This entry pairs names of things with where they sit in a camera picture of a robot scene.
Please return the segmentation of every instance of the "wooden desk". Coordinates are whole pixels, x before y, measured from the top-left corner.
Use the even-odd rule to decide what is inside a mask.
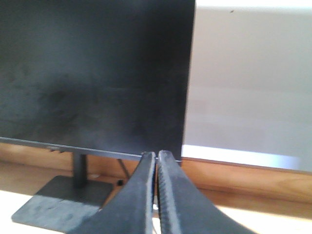
[[[0,162],[0,233],[58,233],[13,223],[10,218],[32,194],[56,175],[70,176],[71,172]],[[89,175],[89,178],[112,183],[116,183],[119,179],[95,174]],[[113,195],[119,189],[120,187],[116,187]],[[312,231],[311,204],[210,190],[201,191],[221,211],[259,234],[310,234]]]

